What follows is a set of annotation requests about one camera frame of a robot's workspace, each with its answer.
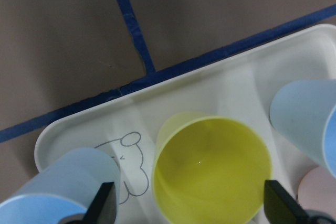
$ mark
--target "white tray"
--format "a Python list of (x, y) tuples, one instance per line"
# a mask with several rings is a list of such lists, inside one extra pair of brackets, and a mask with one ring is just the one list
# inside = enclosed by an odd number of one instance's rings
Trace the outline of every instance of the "white tray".
[[(150, 187), (156, 135), (171, 115), (203, 111), (254, 128), (271, 153), (273, 178), (295, 196), (300, 179), (316, 164), (272, 128), (269, 106), (288, 82), (331, 78), (336, 78), (336, 27), (317, 25), (58, 120), (39, 136), (35, 162), (41, 171), (71, 149), (115, 140), (99, 148), (121, 166), (121, 198), (127, 201), (120, 206), (120, 223), (167, 223)], [(124, 136), (133, 145), (122, 146)], [(263, 209), (254, 220), (268, 223)]]

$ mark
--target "printed illustration on tray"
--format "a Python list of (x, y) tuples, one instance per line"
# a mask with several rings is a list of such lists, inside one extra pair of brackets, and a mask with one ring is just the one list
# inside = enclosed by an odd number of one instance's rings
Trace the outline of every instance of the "printed illustration on tray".
[(138, 145), (140, 140), (139, 132), (131, 132), (95, 147), (108, 153), (121, 169), (119, 204), (125, 203), (130, 196), (143, 195), (149, 187), (148, 176), (142, 168), (143, 153)]

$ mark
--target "cartoon bear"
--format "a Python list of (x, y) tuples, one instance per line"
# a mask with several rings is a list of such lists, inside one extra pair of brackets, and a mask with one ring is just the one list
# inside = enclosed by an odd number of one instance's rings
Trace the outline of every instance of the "cartoon bear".
[(109, 154), (120, 168), (119, 204), (125, 203), (130, 195), (143, 195), (149, 187), (148, 176), (142, 168), (143, 153), (138, 145), (140, 140), (139, 132), (131, 132), (95, 147)]

